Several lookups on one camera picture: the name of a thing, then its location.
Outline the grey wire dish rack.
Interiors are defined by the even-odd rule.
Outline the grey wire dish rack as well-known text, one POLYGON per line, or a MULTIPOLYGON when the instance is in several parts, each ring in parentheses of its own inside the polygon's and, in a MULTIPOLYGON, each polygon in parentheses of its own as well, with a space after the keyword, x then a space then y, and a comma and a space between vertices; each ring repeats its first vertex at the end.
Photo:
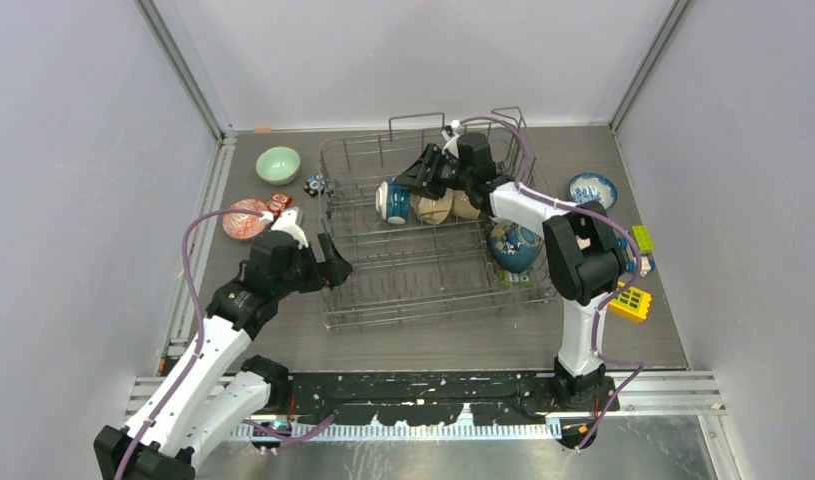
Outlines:
POLYGON ((543 252, 526 271, 532 288, 501 287, 503 269, 487 247, 493 222, 485 216, 463 220, 450 214, 439 225, 414 213, 403 225, 381 220, 374 206, 379 185, 406 170, 426 145, 442 144, 449 122, 442 112, 395 116, 384 132, 322 145, 320 173, 335 188, 319 197, 321 223, 353 267, 342 286, 322 294, 328 328, 513 312, 556 299, 543 252))

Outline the pale green celadon bowl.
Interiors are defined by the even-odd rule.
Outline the pale green celadon bowl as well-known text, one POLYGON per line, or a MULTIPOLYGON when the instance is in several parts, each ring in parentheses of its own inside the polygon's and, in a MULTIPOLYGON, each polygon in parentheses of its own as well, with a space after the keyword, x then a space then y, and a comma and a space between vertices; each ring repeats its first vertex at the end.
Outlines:
POLYGON ((300 166, 300 154, 295 149, 276 146, 259 155, 255 162, 255 172, 264 182, 283 186, 297 177, 300 166))

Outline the blue floral white bowl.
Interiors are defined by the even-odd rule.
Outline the blue floral white bowl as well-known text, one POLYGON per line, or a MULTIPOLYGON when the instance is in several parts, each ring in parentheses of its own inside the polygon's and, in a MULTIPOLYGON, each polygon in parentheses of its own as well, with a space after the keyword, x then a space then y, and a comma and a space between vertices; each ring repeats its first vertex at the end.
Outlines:
POLYGON ((584 204, 598 201, 605 210, 611 209, 618 200, 618 191, 612 181, 604 175, 584 172, 571 178, 568 184, 572 202, 584 204))

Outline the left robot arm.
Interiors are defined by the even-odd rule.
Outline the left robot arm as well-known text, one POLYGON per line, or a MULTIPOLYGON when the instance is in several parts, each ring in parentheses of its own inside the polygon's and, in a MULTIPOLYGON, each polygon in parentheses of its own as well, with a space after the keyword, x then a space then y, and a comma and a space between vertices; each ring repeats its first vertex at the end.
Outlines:
POLYGON ((255 355, 212 396, 226 372, 281 300, 342 285, 353 271, 331 236, 318 236, 323 260, 298 235, 269 231, 256 239, 237 275, 218 288, 203 330, 150 399, 124 426, 105 426, 93 444, 105 479, 192 479, 231 431, 262 410, 281 412, 292 395, 287 367, 255 355))

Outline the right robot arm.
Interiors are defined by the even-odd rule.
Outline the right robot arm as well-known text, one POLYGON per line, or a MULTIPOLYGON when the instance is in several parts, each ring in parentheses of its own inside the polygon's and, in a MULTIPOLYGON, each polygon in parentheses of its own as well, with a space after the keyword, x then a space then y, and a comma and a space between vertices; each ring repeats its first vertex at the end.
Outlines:
POLYGON ((617 226, 602 205, 561 201, 502 173, 487 137, 477 132, 455 134, 443 147, 427 145, 393 182, 433 200, 462 191, 483 214, 541 238, 564 314, 550 391, 555 404, 567 410, 593 402, 606 377, 603 320, 626 263, 617 226))

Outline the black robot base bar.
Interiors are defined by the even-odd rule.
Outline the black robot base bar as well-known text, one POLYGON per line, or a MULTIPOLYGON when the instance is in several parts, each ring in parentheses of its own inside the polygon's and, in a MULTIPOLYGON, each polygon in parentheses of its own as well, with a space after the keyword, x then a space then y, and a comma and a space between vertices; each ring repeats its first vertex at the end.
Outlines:
POLYGON ((260 408, 278 415, 278 431, 292 425, 441 429, 464 419, 488 430, 548 426, 567 413, 557 434, 572 448, 590 443, 591 429, 608 406, 614 384, 602 367, 582 379, 559 368, 535 371, 294 372, 281 376, 276 392, 260 408))

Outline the beige bowl lower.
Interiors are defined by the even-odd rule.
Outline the beige bowl lower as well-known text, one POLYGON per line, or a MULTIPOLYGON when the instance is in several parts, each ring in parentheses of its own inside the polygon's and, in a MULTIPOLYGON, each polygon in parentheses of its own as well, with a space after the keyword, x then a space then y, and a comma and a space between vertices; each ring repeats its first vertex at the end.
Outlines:
POLYGON ((439 225, 449 216, 453 205, 453 191, 447 189, 445 194, 437 200, 412 195, 411 207, 416 217, 423 223, 439 225))

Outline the beige bowl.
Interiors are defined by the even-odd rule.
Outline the beige bowl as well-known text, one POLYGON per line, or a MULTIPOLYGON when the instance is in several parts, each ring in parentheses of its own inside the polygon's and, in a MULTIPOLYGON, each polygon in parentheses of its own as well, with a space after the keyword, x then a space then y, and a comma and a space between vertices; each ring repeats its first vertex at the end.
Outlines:
POLYGON ((453 205, 453 191, 447 189, 445 194, 437 200, 412 195, 411 207, 416 217, 423 223, 439 225, 449 216, 453 205))
POLYGON ((481 214, 480 210, 471 204, 469 197, 462 192, 454 196, 451 212, 463 220, 476 220, 481 214))

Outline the teal and white bowl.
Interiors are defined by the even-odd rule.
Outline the teal and white bowl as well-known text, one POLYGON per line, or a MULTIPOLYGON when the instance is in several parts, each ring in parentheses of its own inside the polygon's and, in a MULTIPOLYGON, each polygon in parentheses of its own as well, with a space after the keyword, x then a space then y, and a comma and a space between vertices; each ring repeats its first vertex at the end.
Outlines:
POLYGON ((392 225, 406 223, 410 213, 411 195, 407 187, 385 180, 375 193, 375 209, 382 221, 392 225))

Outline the beige bowl upper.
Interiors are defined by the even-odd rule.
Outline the beige bowl upper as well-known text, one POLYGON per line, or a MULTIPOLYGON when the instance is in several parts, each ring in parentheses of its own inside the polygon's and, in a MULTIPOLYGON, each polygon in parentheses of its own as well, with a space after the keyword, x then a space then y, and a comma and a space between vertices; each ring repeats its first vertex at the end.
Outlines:
POLYGON ((454 196, 451 212, 463 220, 476 220, 481 214, 480 210, 471 204, 469 197, 462 192, 454 196))

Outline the red owl toy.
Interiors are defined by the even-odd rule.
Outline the red owl toy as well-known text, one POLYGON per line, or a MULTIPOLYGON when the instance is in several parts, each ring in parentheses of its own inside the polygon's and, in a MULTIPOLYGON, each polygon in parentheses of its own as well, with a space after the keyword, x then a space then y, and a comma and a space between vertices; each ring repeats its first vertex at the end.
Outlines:
POLYGON ((292 204, 293 198, 281 192, 276 192, 267 202, 267 210, 275 215, 279 215, 282 211, 289 208, 292 204))

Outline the dark teal painted bowl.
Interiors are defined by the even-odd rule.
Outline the dark teal painted bowl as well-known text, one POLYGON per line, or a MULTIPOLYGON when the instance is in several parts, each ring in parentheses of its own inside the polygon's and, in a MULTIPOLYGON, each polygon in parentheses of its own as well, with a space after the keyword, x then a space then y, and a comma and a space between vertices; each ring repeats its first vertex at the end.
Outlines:
POLYGON ((487 234, 491 257, 503 269, 514 274, 526 272, 541 251, 542 238, 519 224, 495 224, 487 234))

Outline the green owl toy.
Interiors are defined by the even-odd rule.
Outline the green owl toy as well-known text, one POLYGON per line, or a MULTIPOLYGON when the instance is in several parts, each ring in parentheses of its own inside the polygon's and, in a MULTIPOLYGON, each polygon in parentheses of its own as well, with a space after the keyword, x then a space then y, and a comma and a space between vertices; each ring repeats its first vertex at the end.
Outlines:
POLYGON ((533 280, 527 272, 514 273, 506 270, 499 272, 499 283, 505 290, 529 289, 534 285, 533 280))

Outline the green blue toy car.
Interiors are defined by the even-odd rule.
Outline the green blue toy car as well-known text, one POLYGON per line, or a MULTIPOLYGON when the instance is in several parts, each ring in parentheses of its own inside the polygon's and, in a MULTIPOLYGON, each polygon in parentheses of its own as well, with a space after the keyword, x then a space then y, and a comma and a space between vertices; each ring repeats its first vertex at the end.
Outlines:
POLYGON ((629 274, 638 274, 640 277, 645 277, 656 270, 656 263, 653 258, 655 250, 653 240, 644 225, 632 226, 630 228, 630 235, 637 245, 640 258, 636 258, 636 254, 629 245, 628 240, 623 236, 619 236, 618 244, 624 250, 627 257, 626 271, 629 274))

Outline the yellow toy block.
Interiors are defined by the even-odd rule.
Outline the yellow toy block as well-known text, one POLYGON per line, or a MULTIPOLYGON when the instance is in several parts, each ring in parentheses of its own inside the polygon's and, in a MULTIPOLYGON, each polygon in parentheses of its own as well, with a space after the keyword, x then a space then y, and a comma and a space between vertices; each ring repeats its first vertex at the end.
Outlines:
POLYGON ((630 287, 608 304, 608 311, 635 323, 647 320, 653 297, 637 287, 630 287))

